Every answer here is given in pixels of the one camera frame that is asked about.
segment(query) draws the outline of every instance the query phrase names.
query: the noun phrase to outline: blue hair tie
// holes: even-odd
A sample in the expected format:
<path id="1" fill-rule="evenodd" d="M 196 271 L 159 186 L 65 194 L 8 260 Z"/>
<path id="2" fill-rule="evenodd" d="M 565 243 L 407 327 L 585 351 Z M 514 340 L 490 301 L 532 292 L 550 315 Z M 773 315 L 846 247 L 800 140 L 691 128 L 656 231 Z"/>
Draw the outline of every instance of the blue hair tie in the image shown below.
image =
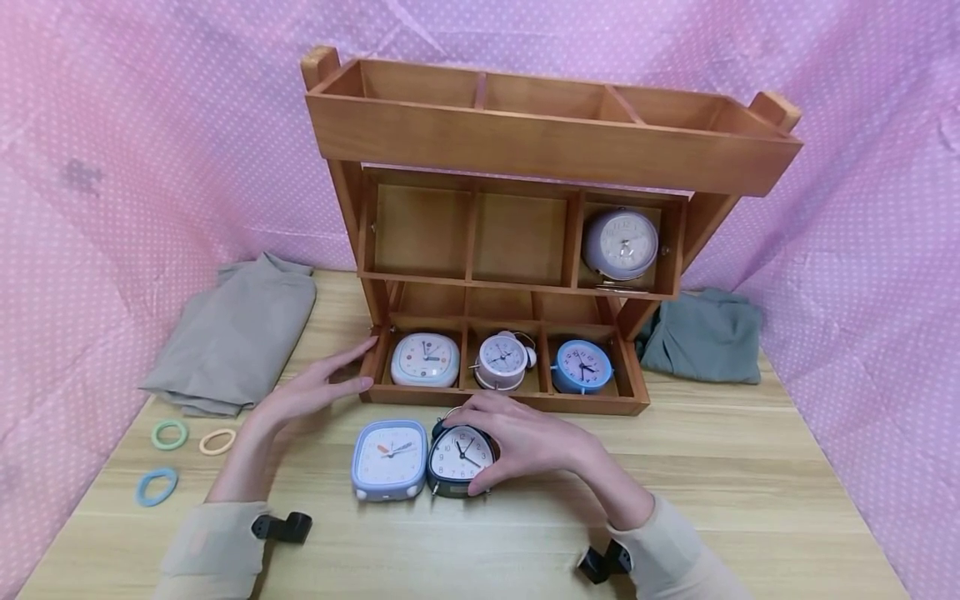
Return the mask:
<path id="1" fill-rule="evenodd" d="M 147 486 L 150 485 L 151 481 L 157 479 L 158 477 L 166 477 L 170 480 L 170 483 L 167 484 L 167 487 L 163 492 L 160 492 L 152 498 L 148 498 L 145 495 L 147 493 Z M 177 486 L 178 479 L 180 478 L 177 476 L 177 472 L 169 467 L 155 468 L 148 473 L 144 473 L 143 477 L 140 478 L 140 483 L 136 486 L 136 494 L 134 495 L 136 503 L 146 508 L 156 506 L 160 502 L 170 497 L 170 494 L 174 492 L 174 488 Z"/>

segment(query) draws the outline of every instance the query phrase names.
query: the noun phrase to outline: table surface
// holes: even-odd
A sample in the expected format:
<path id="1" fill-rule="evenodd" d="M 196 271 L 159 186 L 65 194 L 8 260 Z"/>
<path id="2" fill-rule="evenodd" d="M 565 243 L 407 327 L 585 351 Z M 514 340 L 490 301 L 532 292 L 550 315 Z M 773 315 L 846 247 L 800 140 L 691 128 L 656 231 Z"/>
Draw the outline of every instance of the table surface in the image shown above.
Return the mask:
<path id="1" fill-rule="evenodd" d="M 317 303 L 283 379 L 359 341 L 370 324 L 353 274 L 314 278 Z M 652 405 L 639 417 L 568 418 L 670 498 L 757 598 L 905 598 L 765 358 L 760 366 L 759 386 L 646 373 Z M 235 425 L 189 420 L 187 444 L 159 452 L 150 431 L 176 415 L 161 401 L 144 406 L 20 598 L 150 596 L 168 543 L 223 463 L 197 442 Z M 260 598 L 634 597 L 626 578 L 594 587 L 574 572 L 588 543 L 603 549 L 608 537 L 599 505 L 567 474 L 511 482 L 470 501 L 422 493 L 358 504 L 349 467 L 363 425 L 411 418 L 429 429 L 439 415 L 355 397 L 287 432 L 270 504 L 275 514 L 312 515 L 314 526 L 305 546 L 275 547 Z M 180 473 L 176 491 L 155 508 L 137 506 L 139 477 L 166 466 Z"/>

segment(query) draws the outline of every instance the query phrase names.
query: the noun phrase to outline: gray folded cloth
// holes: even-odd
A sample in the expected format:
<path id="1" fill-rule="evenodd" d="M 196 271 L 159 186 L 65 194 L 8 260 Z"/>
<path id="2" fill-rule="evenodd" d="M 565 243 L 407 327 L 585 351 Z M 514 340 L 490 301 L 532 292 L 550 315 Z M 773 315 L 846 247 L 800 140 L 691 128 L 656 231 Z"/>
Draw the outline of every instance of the gray folded cloth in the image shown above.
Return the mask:
<path id="1" fill-rule="evenodd" d="M 760 309 L 707 288 L 662 302 L 636 338 L 640 366 L 697 381 L 760 382 Z"/>
<path id="2" fill-rule="evenodd" d="M 191 417 L 236 417 L 276 385 L 317 297 L 313 269 L 263 253 L 183 307 L 140 386 Z"/>

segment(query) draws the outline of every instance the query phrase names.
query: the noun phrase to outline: wooden shelf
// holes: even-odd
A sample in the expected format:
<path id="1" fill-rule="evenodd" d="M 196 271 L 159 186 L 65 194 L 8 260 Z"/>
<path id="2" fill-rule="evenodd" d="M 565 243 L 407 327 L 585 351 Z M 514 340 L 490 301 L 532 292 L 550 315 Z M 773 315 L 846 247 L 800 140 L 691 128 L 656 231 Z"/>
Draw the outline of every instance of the wooden shelf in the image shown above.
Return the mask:
<path id="1" fill-rule="evenodd" d="M 509 329 L 536 340 L 540 356 L 511 396 L 546 411 L 638 414 L 650 403 L 640 328 L 679 295 L 681 274 L 740 196 L 766 195 L 803 146 L 790 133 L 800 112 L 772 92 L 747 108 L 717 94 L 385 60 L 341 66 L 330 47 L 300 66 L 380 336 L 364 359 L 375 381 L 365 401 L 460 406 L 477 390 L 469 365 L 482 340 Z M 612 284 L 581 255 L 591 219 L 619 208 L 649 218 L 659 247 L 643 276 Z M 393 349 L 415 331 L 456 341 L 454 387 L 394 385 Z M 603 394 L 553 389 L 549 364 L 568 339 L 609 355 Z"/>
<path id="2" fill-rule="evenodd" d="M 306 101 L 332 160 L 765 196 L 802 147 L 726 96 L 385 60 Z"/>
<path id="3" fill-rule="evenodd" d="M 680 293 L 686 196 L 379 168 L 364 173 L 360 277 L 651 300 Z M 660 251 L 643 277 L 609 289 L 583 263 L 581 239 L 590 218 L 623 206 L 651 219 Z"/>

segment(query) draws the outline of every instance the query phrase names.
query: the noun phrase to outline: pink polka dot backdrop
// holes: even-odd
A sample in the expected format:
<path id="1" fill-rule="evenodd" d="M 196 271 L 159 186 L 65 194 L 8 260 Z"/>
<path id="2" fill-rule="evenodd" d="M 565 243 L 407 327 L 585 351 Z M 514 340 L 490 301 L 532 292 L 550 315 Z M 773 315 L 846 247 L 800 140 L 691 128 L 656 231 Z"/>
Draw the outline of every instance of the pink polka dot backdrop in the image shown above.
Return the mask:
<path id="1" fill-rule="evenodd" d="M 353 261 L 298 61 L 761 89 L 804 110 L 777 189 L 687 274 L 763 346 L 915 598 L 960 589 L 960 49 L 951 0 L 6 0 L 0 20 L 0 597 L 142 406 L 215 266 Z"/>

